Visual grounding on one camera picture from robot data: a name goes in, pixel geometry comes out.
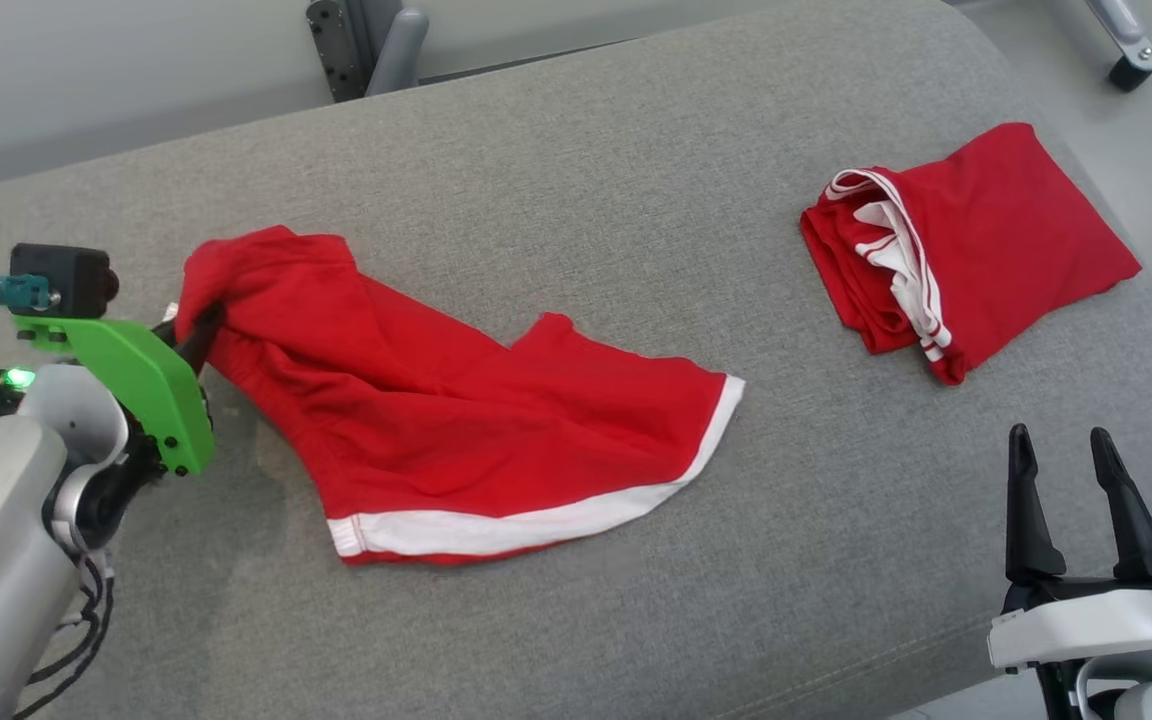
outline red fabric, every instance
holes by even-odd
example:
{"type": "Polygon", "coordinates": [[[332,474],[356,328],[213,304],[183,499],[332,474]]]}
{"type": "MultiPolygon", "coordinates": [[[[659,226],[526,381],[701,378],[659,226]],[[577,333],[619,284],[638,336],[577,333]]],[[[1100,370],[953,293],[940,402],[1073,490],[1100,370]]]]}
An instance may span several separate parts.
{"type": "Polygon", "coordinates": [[[862,222],[856,211],[877,200],[904,205],[940,288],[940,320],[952,333],[943,357],[932,361],[943,382],[963,382],[1044,314],[1140,270],[1028,124],[999,126],[945,160],[910,170],[858,172],[887,179],[895,192],[856,174],[841,179],[867,190],[835,187],[832,199],[827,188],[803,214],[808,249],[838,316],[871,353],[919,342],[893,297],[892,270],[870,264],[874,251],[857,248],[882,243],[892,230],[862,222]]]}
{"type": "MultiPolygon", "coordinates": [[[[726,379],[590,341],[562,314],[503,347],[362,275],[328,234],[273,227],[211,241],[184,273],[180,336],[223,303],[209,361],[282,430],[329,520],[501,518],[676,480],[726,379]]],[[[455,564],[526,550],[415,559],[455,564]]],[[[412,559],[377,551],[346,561],[412,559]]]]}

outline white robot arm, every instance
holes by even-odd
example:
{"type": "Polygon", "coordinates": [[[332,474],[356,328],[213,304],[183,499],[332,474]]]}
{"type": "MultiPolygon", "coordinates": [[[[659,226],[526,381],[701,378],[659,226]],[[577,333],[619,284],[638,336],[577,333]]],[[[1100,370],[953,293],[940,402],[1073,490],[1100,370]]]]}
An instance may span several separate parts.
{"type": "Polygon", "coordinates": [[[1034,667],[1049,720],[1152,720],[1152,516],[1111,434],[1092,430],[1097,482],[1111,503],[1114,578],[1066,578],[1052,546],[1024,425],[1011,429],[1007,478],[1007,592],[993,621],[990,659],[1015,673],[1034,667]],[[1130,680],[1091,694],[1092,680],[1130,680]]]}
{"type": "Polygon", "coordinates": [[[223,310],[212,306],[177,342],[174,323],[101,319],[118,290],[104,252],[17,245],[12,272],[0,275],[0,305],[17,338],[77,357],[37,373],[0,369],[0,719],[24,719],[100,650],[114,602],[104,547],[132,498],[169,465],[197,473],[210,461],[197,373],[223,310]],[[67,617],[78,593],[88,601],[67,617]],[[78,646],[37,667],[52,635],[74,624],[88,626],[78,646]],[[22,689],[44,680],[50,692],[18,710],[22,689]]]}

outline green led light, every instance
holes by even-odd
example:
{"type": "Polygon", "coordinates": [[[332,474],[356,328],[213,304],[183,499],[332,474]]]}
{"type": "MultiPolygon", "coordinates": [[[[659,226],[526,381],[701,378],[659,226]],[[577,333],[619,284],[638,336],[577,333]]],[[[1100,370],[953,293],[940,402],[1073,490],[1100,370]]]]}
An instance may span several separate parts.
{"type": "Polygon", "coordinates": [[[3,382],[9,384],[14,388],[24,389],[32,381],[33,373],[23,367],[13,367],[3,373],[3,382]]]}

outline folded red shorts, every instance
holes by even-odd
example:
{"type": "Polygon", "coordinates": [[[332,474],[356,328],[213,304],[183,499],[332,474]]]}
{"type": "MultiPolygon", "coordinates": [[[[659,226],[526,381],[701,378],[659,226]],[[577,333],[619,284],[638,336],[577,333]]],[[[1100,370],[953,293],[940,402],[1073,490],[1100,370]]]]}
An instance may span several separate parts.
{"type": "Polygon", "coordinates": [[[221,302],[207,361],[282,430],[351,564],[461,564],[638,518],[713,455],[744,382],[544,314],[511,347],[285,227],[198,247],[179,334],[221,302]]]}
{"type": "Polygon", "coordinates": [[[918,342],[947,384],[1140,272],[1024,123],[910,170],[842,170],[801,228],[842,323],[873,354],[918,342]]]}

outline gray upholstery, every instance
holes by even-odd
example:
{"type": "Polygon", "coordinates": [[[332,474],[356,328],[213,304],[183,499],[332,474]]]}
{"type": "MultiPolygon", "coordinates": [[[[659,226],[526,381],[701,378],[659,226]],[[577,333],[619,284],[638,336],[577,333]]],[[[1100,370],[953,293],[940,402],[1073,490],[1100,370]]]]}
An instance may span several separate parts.
{"type": "MultiPolygon", "coordinates": [[[[986,679],[1007,429],[1033,430],[1074,570],[1112,562],[1093,425],[1152,503],[1152,281],[946,388],[841,327],[797,219],[836,169],[1016,119],[1092,192],[948,6],[803,0],[1,183],[0,268],[18,241],[104,247],[144,323],[198,242],[288,223],[500,340],[562,311],[749,381],[708,470],[644,520],[348,569],[296,456],[210,374],[219,456],[132,507],[109,641],[56,717],[856,719],[986,679]]],[[[0,364],[25,359],[0,316],[0,364]]]]}

